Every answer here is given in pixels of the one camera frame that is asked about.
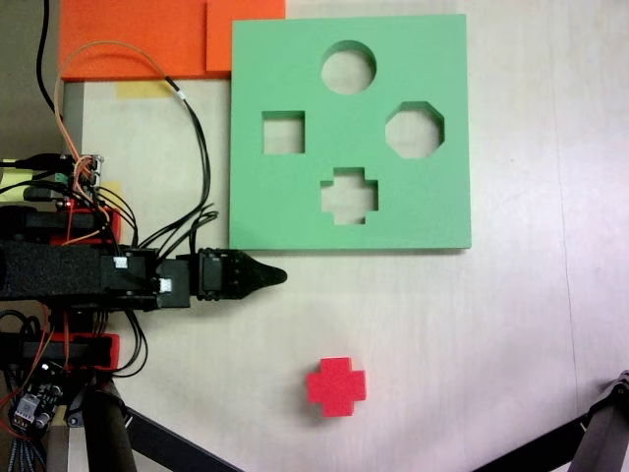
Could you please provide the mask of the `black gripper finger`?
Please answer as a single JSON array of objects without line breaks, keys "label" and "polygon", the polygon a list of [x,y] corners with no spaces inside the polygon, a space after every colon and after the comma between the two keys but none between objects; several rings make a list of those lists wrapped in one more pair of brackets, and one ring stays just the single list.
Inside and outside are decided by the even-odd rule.
[{"label": "black gripper finger", "polygon": [[245,252],[240,253],[240,265],[242,266],[243,271],[249,277],[257,277],[257,278],[287,278],[287,272],[280,267],[267,265],[257,261],[252,256]]},{"label": "black gripper finger", "polygon": [[263,288],[282,284],[287,278],[286,272],[248,274],[239,282],[239,298],[243,299]]}]

